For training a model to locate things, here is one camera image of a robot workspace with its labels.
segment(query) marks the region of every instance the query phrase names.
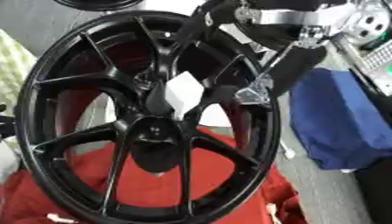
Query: blue fabric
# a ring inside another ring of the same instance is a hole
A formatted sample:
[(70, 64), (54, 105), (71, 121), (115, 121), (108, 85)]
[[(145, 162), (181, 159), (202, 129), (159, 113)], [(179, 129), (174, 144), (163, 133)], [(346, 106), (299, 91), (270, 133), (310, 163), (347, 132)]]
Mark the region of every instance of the blue fabric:
[(349, 72), (311, 70), (290, 91), (291, 126), (322, 169), (392, 156), (392, 129)]

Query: center bore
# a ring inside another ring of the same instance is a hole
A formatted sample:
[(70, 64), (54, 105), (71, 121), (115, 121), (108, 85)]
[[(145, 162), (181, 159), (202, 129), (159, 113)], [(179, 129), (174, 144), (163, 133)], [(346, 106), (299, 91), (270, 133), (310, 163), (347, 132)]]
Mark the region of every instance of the center bore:
[(139, 125), (130, 153), (147, 172), (168, 172), (181, 159), (181, 132), (168, 118), (147, 118)]

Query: gray floor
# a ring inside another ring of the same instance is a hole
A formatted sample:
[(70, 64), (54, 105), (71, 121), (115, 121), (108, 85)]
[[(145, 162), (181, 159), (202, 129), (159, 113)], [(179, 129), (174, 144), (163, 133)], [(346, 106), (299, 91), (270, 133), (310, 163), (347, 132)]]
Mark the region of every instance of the gray floor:
[[(8, 32), (37, 56), (70, 29), (100, 15), (101, 13), (71, 10), (52, 0), (0, 0), (0, 29)], [(328, 60), (326, 63), (330, 66), (333, 62)], [(297, 157), (288, 161), (279, 153), (276, 161), (282, 174), (300, 192), (301, 204), (309, 222), (372, 223), (354, 178), (340, 171), (321, 171), (306, 157), (305, 150), (288, 125), (287, 96), (281, 99), (281, 103), (283, 139), (297, 152)]]

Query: white block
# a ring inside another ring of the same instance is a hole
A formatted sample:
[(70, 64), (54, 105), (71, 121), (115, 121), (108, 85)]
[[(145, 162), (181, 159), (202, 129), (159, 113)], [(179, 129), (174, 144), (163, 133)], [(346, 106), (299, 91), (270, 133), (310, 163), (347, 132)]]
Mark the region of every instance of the white block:
[(204, 87), (188, 72), (166, 82), (164, 98), (174, 108), (174, 119), (181, 121), (189, 110), (196, 107), (204, 93)]

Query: red cloth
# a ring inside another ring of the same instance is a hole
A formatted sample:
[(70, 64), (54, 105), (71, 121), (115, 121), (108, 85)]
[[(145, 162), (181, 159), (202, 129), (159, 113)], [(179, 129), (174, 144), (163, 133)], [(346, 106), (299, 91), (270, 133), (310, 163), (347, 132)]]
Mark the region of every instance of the red cloth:
[[(214, 135), (228, 144), (233, 144), (232, 138)], [(108, 144), (100, 150), (77, 156), (73, 160), (73, 170), (87, 184), (103, 192), (112, 151), (113, 144)], [(192, 198), (197, 199), (214, 189), (229, 177), (233, 168), (233, 163), (224, 157), (206, 150), (193, 150)], [(12, 175), (3, 189), (6, 203), (0, 223), (52, 223), (46, 218), (47, 214), (58, 214), (61, 218), (73, 219), (41, 192), (26, 170)], [(179, 202), (179, 193), (178, 168), (158, 178), (138, 168), (132, 158), (128, 157), (117, 187), (119, 201), (140, 207), (172, 206)], [(215, 224), (272, 224), (266, 210), (268, 203), (277, 205), (278, 218), (283, 224), (306, 223), (298, 204), (297, 192), (273, 166), (255, 194)]]

